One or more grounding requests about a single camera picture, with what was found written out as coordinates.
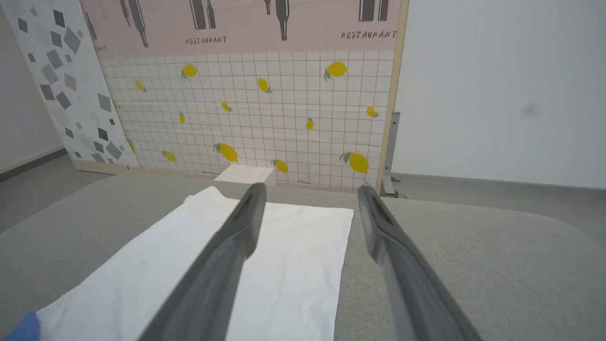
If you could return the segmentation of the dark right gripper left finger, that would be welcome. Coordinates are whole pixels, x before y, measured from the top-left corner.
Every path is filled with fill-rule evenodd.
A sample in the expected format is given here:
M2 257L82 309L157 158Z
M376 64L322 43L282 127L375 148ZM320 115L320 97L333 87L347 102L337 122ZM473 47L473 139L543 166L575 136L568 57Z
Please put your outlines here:
M141 341L225 340L242 268L255 252L267 202L252 184L139 336Z

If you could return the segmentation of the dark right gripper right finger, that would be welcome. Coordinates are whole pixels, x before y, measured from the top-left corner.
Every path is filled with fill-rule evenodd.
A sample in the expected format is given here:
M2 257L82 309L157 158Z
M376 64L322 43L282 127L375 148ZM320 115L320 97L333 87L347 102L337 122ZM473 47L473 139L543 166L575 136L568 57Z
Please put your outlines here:
M480 341L481 336L374 188L357 190L366 247L381 266L399 341Z

